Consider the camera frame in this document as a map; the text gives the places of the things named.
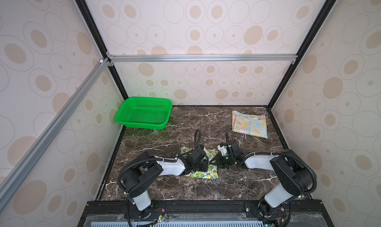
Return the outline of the lemon print skirt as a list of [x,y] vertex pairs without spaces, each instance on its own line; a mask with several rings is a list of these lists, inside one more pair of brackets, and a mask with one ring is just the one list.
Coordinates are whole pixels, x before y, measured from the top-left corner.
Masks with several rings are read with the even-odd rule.
[[[186,157],[193,149],[187,148],[187,147],[182,147],[181,148],[181,153],[178,155],[178,158],[183,161],[183,158]],[[209,150],[204,148],[208,158],[209,162],[215,158],[217,151],[216,150]],[[202,171],[195,171],[191,173],[183,173],[182,175],[188,176],[188,177],[194,177],[194,178],[202,178],[202,179],[217,179],[218,174],[217,174],[217,166],[208,163],[208,170],[206,172]]]

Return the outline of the pastel floral skirt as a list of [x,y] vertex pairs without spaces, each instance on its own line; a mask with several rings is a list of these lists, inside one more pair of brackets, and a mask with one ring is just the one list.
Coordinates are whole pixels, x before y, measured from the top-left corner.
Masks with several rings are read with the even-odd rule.
[[232,111],[232,131],[267,139],[266,116],[243,114],[238,111]]

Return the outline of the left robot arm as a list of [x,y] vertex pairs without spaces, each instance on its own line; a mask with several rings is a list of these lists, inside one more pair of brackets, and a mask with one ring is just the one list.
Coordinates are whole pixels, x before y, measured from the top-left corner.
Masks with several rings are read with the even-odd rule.
[[148,188],[160,176],[184,176],[195,171],[207,171],[209,158],[199,145],[191,151],[174,158],[163,158],[146,151],[126,166],[117,177],[118,186],[127,199],[143,212],[151,206]]

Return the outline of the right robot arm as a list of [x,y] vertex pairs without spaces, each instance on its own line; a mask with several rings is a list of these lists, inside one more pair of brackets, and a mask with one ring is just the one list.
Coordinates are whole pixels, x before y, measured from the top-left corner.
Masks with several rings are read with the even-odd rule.
[[317,175],[296,153],[290,149],[283,152],[252,152],[244,155],[236,140],[217,146],[217,155],[209,162],[220,168],[235,166],[244,169],[264,169],[276,174],[279,184],[265,194],[259,202],[258,211],[265,217],[282,203],[303,194],[313,193],[317,188]]

